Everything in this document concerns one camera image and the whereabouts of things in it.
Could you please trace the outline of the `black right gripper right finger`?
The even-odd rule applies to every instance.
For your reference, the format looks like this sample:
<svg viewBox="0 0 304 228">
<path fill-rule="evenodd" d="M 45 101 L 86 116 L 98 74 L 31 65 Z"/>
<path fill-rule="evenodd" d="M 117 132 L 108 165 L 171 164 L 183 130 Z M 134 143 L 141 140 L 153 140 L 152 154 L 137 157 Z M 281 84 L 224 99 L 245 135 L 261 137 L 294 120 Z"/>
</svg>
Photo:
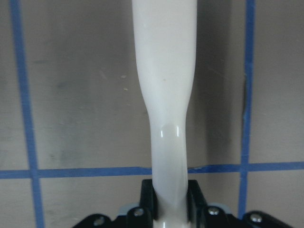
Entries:
<svg viewBox="0 0 304 228">
<path fill-rule="evenodd" d="M 190 220 L 203 220 L 204 209 L 208 206 L 197 180 L 188 181 L 188 217 Z"/>
</svg>

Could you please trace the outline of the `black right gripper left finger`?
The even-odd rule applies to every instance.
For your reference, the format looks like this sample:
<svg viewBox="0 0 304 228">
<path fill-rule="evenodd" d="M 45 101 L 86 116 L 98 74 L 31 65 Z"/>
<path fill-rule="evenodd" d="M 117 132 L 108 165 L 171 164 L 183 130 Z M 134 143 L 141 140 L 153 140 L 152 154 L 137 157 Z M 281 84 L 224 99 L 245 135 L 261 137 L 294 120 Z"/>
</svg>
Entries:
<svg viewBox="0 0 304 228">
<path fill-rule="evenodd" d="M 142 180 L 140 207 L 148 209 L 153 219 L 158 218 L 158 200 L 153 188 L 152 179 Z"/>
</svg>

